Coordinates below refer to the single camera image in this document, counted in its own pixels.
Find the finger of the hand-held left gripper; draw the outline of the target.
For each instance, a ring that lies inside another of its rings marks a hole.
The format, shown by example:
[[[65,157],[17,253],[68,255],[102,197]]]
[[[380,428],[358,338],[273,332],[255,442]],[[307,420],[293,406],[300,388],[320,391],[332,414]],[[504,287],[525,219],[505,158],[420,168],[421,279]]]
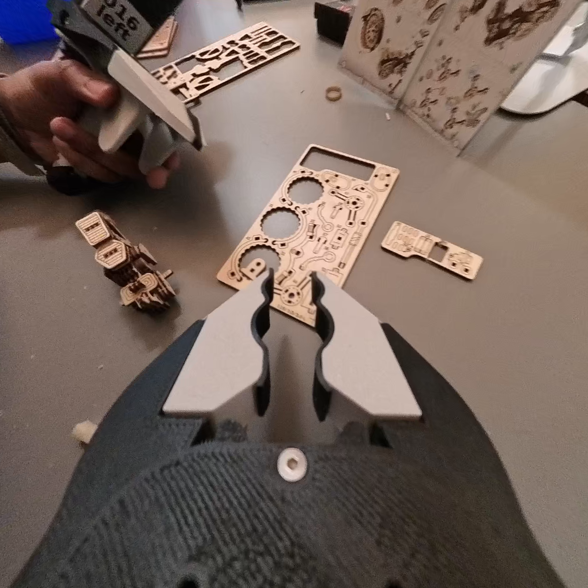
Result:
[[[149,173],[162,166],[185,140],[181,133],[155,114],[137,116],[137,131],[143,138],[138,159],[141,173]]]
[[[157,115],[196,149],[205,146],[198,117],[134,57],[123,49],[116,49],[107,66],[107,72],[151,114]]]

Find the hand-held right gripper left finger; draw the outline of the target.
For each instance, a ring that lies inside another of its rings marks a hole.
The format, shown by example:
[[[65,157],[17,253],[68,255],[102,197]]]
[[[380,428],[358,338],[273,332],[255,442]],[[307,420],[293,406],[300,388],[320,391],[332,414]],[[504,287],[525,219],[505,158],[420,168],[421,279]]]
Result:
[[[211,312],[164,404],[174,417],[262,417],[270,401],[273,270],[265,269]]]

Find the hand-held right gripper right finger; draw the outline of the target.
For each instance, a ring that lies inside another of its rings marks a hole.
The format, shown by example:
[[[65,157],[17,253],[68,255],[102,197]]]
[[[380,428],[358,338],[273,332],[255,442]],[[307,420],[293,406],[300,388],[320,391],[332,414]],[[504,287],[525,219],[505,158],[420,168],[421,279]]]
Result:
[[[422,409],[384,324],[324,274],[311,278],[321,338],[312,391],[319,421],[419,420]]]

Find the wooden robot model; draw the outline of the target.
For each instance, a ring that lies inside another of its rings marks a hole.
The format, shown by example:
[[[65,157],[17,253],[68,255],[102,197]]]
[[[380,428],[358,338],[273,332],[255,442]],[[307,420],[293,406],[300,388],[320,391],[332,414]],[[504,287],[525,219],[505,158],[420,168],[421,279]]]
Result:
[[[158,271],[158,262],[149,250],[141,243],[134,245],[100,210],[85,215],[75,225],[93,247],[94,259],[104,276],[119,286],[122,306],[148,313],[170,308],[176,296],[168,280],[173,270]]]

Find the person's left forearm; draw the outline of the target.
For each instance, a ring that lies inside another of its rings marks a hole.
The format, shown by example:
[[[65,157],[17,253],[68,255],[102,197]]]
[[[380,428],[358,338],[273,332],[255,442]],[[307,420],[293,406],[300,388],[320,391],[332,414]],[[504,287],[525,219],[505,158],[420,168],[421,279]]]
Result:
[[[36,167],[32,165],[26,150],[26,143],[18,128],[22,125],[22,96],[15,92],[12,84],[8,87],[4,80],[9,76],[1,73],[1,163],[11,164],[28,176],[36,175]]]

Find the grey desk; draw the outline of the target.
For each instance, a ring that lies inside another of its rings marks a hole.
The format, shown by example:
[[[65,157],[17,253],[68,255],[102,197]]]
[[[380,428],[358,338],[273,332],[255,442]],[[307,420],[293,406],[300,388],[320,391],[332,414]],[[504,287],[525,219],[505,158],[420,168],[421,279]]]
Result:
[[[171,59],[260,21],[300,49],[202,99],[208,145],[164,190],[73,198],[1,167],[1,587],[61,502],[73,426],[231,296],[217,271],[311,143],[400,170],[345,290],[461,394],[553,567],[587,587],[587,109],[497,113],[455,156],[338,69],[313,1],[185,1],[178,20]],[[94,210],[173,270],[170,308],[120,304],[75,225]],[[394,221],[481,256],[476,278],[383,250]]]

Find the person's left hand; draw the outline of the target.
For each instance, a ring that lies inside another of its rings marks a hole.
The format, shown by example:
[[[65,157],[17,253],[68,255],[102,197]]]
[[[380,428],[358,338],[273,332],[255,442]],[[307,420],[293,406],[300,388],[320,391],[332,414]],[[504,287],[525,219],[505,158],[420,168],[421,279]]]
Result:
[[[71,59],[42,61],[1,79],[1,112],[19,147],[47,164],[62,156],[101,182],[142,176],[133,156],[103,152],[98,139],[77,123],[85,107],[110,110],[118,102],[116,84]]]

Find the stack of wooden sheets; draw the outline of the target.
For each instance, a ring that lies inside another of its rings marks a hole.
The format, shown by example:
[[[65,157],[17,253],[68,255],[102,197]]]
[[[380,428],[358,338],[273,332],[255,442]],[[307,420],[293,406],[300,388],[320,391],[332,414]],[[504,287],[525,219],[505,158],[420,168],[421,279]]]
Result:
[[[176,33],[178,21],[175,16],[170,16],[161,25],[158,31],[147,41],[142,50],[136,54],[137,59],[161,58],[170,52]]]

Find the blue plastic bin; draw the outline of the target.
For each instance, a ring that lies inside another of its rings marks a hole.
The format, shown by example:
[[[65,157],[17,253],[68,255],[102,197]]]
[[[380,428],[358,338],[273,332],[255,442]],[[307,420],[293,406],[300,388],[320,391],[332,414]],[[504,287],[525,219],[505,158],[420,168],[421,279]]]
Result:
[[[9,45],[56,37],[46,1],[1,1],[1,39]]]

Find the wooden sheet with gear holes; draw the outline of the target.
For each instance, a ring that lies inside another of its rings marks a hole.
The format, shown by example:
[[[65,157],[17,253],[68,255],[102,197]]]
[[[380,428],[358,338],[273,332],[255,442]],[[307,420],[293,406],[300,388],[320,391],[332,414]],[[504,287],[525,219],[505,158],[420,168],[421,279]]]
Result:
[[[365,165],[370,175],[360,179],[329,168],[313,170],[305,164],[312,152]],[[244,264],[246,255],[272,251],[279,264],[271,306],[315,326],[311,273],[323,273],[343,287],[399,176],[392,166],[310,144],[219,269],[217,280],[243,289],[268,269],[261,258]]]

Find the small wooden parts sheet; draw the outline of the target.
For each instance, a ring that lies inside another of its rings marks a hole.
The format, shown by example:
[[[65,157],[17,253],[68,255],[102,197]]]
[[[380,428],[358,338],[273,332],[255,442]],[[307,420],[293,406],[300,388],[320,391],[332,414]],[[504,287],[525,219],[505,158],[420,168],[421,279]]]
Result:
[[[401,258],[421,258],[469,281],[476,278],[483,264],[478,254],[401,221],[393,222],[381,247]]]

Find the black box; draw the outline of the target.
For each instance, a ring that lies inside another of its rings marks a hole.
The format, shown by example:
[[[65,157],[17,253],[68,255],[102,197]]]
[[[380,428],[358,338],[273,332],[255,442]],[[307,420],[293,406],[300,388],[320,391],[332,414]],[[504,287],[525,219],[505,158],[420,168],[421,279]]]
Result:
[[[343,46],[357,1],[315,1],[313,15],[317,33]]]

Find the folded instruction booklet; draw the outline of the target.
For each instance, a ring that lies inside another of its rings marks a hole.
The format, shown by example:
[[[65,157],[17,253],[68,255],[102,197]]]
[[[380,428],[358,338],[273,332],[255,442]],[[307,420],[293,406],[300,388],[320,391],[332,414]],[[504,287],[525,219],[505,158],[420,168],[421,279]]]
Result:
[[[357,1],[339,65],[462,151],[580,1]]]

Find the laminated paper sheet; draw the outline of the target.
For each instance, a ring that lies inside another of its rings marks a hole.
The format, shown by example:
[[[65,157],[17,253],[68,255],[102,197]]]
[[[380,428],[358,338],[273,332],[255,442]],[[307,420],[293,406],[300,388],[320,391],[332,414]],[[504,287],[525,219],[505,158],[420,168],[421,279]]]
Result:
[[[510,114],[546,114],[587,90],[587,1],[582,1],[504,100]]]

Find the emptied wooden parts frame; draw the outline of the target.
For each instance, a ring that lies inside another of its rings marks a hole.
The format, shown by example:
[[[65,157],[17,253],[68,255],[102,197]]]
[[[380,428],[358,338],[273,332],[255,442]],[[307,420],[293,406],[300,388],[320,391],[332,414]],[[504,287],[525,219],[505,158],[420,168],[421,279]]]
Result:
[[[299,48],[292,37],[260,22],[161,66],[152,75],[189,107]]]

